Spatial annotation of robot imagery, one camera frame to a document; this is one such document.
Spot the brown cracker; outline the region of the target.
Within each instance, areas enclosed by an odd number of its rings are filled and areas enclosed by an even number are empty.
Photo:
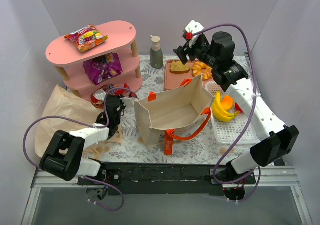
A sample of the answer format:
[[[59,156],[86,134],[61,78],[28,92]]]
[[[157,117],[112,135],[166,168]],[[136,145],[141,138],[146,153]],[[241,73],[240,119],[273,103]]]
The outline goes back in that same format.
[[[181,61],[173,61],[170,65],[170,72],[172,74],[186,74],[190,71],[188,64],[183,64]]]

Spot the croissant bread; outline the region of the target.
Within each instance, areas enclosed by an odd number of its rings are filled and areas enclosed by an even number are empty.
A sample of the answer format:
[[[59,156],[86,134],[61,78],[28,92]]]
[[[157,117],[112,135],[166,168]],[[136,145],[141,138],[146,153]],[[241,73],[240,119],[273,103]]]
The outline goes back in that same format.
[[[212,78],[212,68],[203,62],[197,61],[192,66],[193,77],[202,75],[202,80],[207,81]]]

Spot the orange fruit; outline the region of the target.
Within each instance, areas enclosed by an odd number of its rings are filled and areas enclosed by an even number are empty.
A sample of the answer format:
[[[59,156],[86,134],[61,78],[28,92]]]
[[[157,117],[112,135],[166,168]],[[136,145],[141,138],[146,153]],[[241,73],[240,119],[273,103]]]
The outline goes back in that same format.
[[[230,109],[233,108],[234,105],[234,99],[229,96],[225,95],[225,97],[221,101],[221,106],[225,111],[229,111]]]

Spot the beige canvas tote bag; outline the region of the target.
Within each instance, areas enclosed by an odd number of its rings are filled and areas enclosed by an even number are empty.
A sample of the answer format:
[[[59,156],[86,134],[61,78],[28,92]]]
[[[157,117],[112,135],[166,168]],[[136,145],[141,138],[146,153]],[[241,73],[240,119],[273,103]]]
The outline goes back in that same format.
[[[212,116],[213,95],[203,85],[201,75],[185,79],[179,87],[134,102],[138,131],[146,146],[164,136],[164,154],[173,154],[174,141],[195,138]]]

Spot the yellow banana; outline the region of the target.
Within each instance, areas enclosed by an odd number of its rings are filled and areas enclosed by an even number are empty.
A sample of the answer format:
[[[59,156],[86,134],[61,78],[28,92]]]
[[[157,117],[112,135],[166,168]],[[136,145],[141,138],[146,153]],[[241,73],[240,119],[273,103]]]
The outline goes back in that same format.
[[[226,95],[223,98],[223,100],[225,100],[225,98],[227,98],[230,101],[229,103],[229,105],[231,105],[230,108],[225,109],[223,107],[222,101],[221,101],[221,93],[219,91],[217,91],[215,94],[215,99],[211,108],[212,108],[213,115],[218,120],[227,123],[233,120],[234,118],[236,118],[240,114],[240,111],[236,111],[235,113],[229,113],[229,110],[233,107],[234,100],[229,95]]]

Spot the purple snack packet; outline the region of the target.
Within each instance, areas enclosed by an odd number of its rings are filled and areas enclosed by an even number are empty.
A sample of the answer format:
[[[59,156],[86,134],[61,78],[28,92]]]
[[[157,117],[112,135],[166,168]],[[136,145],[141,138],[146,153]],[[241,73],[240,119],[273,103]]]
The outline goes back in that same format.
[[[117,53],[107,53],[83,62],[83,68],[89,80],[95,85],[119,76],[122,64]]]

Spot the snack packets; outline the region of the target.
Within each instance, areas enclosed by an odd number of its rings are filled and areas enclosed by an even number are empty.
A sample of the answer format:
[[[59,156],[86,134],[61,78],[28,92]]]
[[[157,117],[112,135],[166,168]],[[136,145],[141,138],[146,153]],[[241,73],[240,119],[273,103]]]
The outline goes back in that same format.
[[[130,87],[128,86],[127,83],[123,83],[123,84],[106,84],[104,86],[102,86],[101,88],[97,89],[95,92],[93,92],[90,95],[90,102],[91,104],[96,108],[96,109],[103,109],[104,108],[104,100],[105,97],[107,95],[107,93],[109,92],[109,90],[114,89],[114,88],[126,88],[126,89],[130,89]],[[117,89],[117,90],[113,90],[108,96],[116,96],[119,98],[131,98],[134,95],[127,91],[127,90],[123,90],[123,89]]]

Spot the orange Fox's candy bag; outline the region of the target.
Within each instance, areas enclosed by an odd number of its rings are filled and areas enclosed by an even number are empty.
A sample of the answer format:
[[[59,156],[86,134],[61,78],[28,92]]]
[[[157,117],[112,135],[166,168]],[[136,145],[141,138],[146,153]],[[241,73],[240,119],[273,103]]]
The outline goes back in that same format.
[[[79,52],[83,54],[99,46],[109,37],[107,35],[103,35],[93,24],[89,24],[65,35],[64,38],[69,39],[74,43]]]

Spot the orange plastic grocery bag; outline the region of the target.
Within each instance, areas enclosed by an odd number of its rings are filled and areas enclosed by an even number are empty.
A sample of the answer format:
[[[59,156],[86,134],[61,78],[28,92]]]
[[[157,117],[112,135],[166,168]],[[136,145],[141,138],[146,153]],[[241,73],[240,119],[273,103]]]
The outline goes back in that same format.
[[[89,101],[79,98],[57,85],[49,98],[42,116],[61,116],[92,125],[96,122],[97,116],[101,112],[101,109],[95,108]],[[83,125],[57,118],[39,122],[35,136],[35,153],[40,158],[44,155],[56,131],[71,132],[84,128]],[[118,131],[111,139],[86,148],[83,151],[83,157],[99,160],[103,153],[109,152],[113,146],[120,146],[122,141],[122,127],[119,126]]]

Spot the red food item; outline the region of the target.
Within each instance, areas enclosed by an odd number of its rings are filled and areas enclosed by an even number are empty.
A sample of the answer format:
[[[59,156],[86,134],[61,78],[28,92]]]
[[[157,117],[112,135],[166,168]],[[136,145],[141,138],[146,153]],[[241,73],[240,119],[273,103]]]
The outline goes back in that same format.
[[[235,109],[236,109],[236,112],[238,114],[243,114],[244,113],[243,110],[240,108],[240,106],[237,103],[235,103]]]

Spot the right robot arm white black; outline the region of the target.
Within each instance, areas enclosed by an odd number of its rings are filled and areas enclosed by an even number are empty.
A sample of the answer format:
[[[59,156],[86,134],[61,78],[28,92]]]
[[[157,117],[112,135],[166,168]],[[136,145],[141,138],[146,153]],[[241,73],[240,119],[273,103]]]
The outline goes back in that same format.
[[[227,32],[216,32],[209,42],[204,34],[184,32],[184,46],[174,49],[183,64],[199,60],[212,68],[213,80],[239,105],[256,131],[259,143],[229,161],[223,171],[212,174],[220,184],[237,184],[257,167],[289,154],[299,136],[296,126],[287,126],[258,96],[257,86],[241,65],[234,61],[235,43]]]

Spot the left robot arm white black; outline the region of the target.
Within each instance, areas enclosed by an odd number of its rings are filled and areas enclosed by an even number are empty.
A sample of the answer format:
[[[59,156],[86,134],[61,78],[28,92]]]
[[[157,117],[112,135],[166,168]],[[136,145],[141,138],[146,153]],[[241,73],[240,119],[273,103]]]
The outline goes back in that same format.
[[[118,132],[126,107],[119,97],[112,95],[106,97],[105,104],[106,112],[100,113],[91,127],[71,132],[56,131],[41,158],[40,169],[67,182],[74,177],[88,176],[95,185],[103,184],[106,172],[98,161],[83,158],[83,152]]]

